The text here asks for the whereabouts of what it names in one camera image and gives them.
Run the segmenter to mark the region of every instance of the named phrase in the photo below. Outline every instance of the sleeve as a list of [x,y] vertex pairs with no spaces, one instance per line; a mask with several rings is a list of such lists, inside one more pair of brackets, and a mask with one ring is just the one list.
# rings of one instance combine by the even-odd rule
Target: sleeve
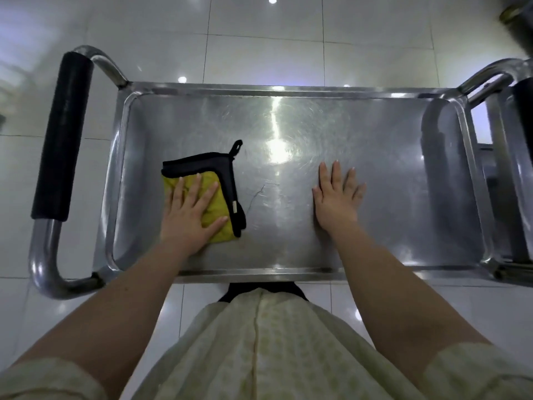
[[78,365],[43,358],[0,374],[0,400],[107,400],[100,383]]
[[533,393],[533,372],[491,344],[461,343],[427,366],[421,392],[430,399],[522,400]]

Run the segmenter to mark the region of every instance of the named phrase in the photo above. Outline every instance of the black foam grip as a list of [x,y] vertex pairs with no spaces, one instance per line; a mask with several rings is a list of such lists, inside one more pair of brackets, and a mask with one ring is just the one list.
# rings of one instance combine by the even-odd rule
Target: black foam grip
[[90,59],[76,52],[63,55],[46,127],[33,219],[68,219],[92,73]]
[[533,159],[533,78],[517,82],[513,87],[513,95],[526,136],[529,157]]

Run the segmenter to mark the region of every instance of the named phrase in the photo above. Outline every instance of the stainless steel cart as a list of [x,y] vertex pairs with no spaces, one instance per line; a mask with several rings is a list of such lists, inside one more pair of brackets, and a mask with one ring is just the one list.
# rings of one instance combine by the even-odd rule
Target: stainless steel cart
[[[57,250],[94,63],[118,87],[114,132],[94,273],[65,281]],[[497,174],[491,193],[471,117],[485,100]],[[233,164],[248,227],[241,239],[191,258],[180,282],[343,279],[311,194],[318,163],[339,159],[369,185],[364,228],[421,277],[531,283],[532,102],[531,69],[518,59],[491,64],[457,89],[162,84],[128,81],[105,53],[80,46],[63,57],[46,131],[31,276],[53,298],[102,287],[158,238],[162,162],[229,151],[242,139]]]

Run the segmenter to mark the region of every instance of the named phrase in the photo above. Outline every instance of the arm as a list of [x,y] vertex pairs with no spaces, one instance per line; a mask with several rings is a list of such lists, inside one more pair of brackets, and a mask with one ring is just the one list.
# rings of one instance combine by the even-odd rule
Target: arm
[[200,218],[218,185],[196,202],[198,175],[185,201],[183,179],[165,200],[161,239],[139,262],[110,282],[38,340],[17,363],[56,357],[76,363],[117,399],[144,353],[174,277],[224,225],[202,228]]
[[410,269],[378,246],[357,224],[366,185],[341,167],[331,176],[320,164],[320,188],[313,188],[316,218],[339,252],[353,299],[376,349],[411,382],[420,382],[436,354],[456,343],[489,343]]

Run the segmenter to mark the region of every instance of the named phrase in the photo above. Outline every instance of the cream patterned clothing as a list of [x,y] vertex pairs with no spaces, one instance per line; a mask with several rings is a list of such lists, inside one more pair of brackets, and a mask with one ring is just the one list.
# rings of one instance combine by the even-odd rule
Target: cream patterned clothing
[[[0,399],[104,400],[100,384],[60,359],[19,364]],[[526,399],[533,373],[494,346],[443,350],[415,388],[348,324],[288,293],[262,289],[204,308],[133,400]]]

